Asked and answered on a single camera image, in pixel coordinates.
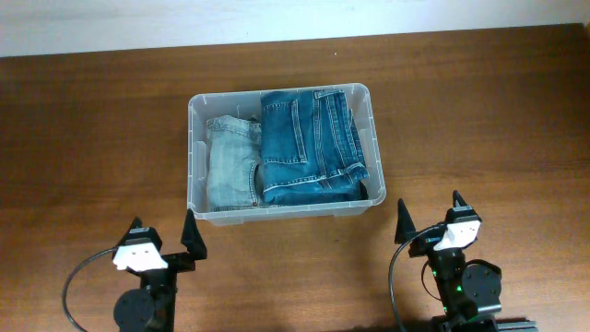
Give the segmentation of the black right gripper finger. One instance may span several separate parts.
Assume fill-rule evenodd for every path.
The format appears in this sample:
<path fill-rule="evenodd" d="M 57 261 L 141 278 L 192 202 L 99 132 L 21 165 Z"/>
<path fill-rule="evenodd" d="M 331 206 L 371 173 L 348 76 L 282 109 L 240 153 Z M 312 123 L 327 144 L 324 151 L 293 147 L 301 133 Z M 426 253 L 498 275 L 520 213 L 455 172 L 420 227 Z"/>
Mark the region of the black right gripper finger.
<path fill-rule="evenodd" d="M 397 224 L 395 228 L 395 243 L 403 244 L 416 236 L 417 230 L 402 198 L 397 201 Z"/>
<path fill-rule="evenodd" d="M 444 223 L 455 224 L 469 221 L 479 221 L 482 219 L 479 214 L 473 209 L 472 206 L 468 205 L 465 199 L 460 195 L 457 190 L 453 191 L 453 207 L 449 208 L 446 212 Z"/>

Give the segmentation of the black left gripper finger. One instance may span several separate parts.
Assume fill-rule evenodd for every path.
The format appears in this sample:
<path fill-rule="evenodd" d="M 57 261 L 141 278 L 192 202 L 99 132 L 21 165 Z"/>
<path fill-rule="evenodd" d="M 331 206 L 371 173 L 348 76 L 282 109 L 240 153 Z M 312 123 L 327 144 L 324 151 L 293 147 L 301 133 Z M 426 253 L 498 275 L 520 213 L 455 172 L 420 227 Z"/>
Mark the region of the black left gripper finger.
<path fill-rule="evenodd" d="M 187 254 L 194 260 L 207 259 L 207 247 L 197 228 L 195 214 L 191 209 L 186 212 L 181 244 L 186 248 Z"/>
<path fill-rule="evenodd" d="M 162 246 L 162 240 L 157 230 L 153 227 L 144 227 L 142 220 L 139 217 L 135 217 L 127 232 L 117 243 L 117 246 L 121 247 L 140 243 L 153 243 L 158 252 Z"/>

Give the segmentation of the light blue jeans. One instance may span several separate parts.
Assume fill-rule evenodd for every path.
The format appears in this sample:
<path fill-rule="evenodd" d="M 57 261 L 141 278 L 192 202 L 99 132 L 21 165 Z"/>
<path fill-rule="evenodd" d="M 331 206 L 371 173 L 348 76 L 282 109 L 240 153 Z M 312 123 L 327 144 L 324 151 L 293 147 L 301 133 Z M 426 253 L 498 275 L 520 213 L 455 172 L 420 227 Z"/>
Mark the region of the light blue jeans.
<path fill-rule="evenodd" d="M 211 212 L 258 208 L 262 198 L 261 124 L 230 115 L 209 119 L 206 193 Z"/>

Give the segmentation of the dark blue jeans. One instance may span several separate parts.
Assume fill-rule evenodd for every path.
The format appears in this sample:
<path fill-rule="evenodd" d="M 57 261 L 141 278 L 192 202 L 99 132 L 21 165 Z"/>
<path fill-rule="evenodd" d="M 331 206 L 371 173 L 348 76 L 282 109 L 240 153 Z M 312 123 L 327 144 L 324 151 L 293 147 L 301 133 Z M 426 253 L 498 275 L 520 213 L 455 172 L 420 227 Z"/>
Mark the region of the dark blue jeans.
<path fill-rule="evenodd" d="M 261 99 L 263 198 L 295 206 L 360 199 L 369 177 L 346 94 L 273 91 Z"/>

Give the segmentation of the black garment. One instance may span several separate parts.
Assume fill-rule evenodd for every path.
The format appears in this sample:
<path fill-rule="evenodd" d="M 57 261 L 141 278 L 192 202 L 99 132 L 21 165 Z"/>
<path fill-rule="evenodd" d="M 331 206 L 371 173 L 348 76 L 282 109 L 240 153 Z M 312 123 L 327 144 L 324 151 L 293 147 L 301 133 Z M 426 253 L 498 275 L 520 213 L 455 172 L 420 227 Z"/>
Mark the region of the black garment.
<path fill-rule="evenodd" d="M 369 198 L 369 196 L 368 196 L 368 192 L 367 192 L 365 184 L 363 182 L 359 182 L 359 188 L 360 188 L 360 199 L 367 200 Z"/>

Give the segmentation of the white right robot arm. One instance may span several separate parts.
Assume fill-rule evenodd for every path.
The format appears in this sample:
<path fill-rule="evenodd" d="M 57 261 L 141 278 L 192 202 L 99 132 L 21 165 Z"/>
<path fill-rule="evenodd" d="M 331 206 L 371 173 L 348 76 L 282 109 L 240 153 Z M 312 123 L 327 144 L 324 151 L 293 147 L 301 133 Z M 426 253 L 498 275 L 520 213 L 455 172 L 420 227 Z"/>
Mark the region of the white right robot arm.
<path fill-rule="evenodd" d="M 395 244 L 398 245 L 388 268 L 390 301 L 398 328 L 404 326 L 395 300 L 394 268 L 397 258 L 408 251 L 411 258 L 425 256 L 442 303 L 444 315 L 429 323 L 431 331 L 517 332 L 537 331 L 537 323 L 526 319 L 499 321 L 502 310 L 502 270 L 482 259 L 466 260 L 464 250 L 478 238 L 482 218 L 458 191 L 445 218 L 417 230 L 403 199 L 397 201 Z"/>

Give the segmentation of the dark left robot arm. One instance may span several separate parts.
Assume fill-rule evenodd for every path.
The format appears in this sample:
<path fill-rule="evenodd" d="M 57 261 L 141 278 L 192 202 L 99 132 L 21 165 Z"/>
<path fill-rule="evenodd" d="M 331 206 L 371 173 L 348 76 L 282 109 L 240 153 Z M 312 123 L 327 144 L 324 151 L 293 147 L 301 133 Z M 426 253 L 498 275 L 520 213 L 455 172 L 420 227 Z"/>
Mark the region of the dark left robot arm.
<path fill-rule="evenodd" d="M 174 330 L 177 277 L 195 271 L 195 263 L 207 258 L 192 210 L 185 216 L 181 244 L 183 252 L 163 255 L 157 230 L 134 218 L 112 256 L 117 269 L 140 279 L 139 287 L 126 291 L 114 305 L 113 319 L 121 331 Z"/>

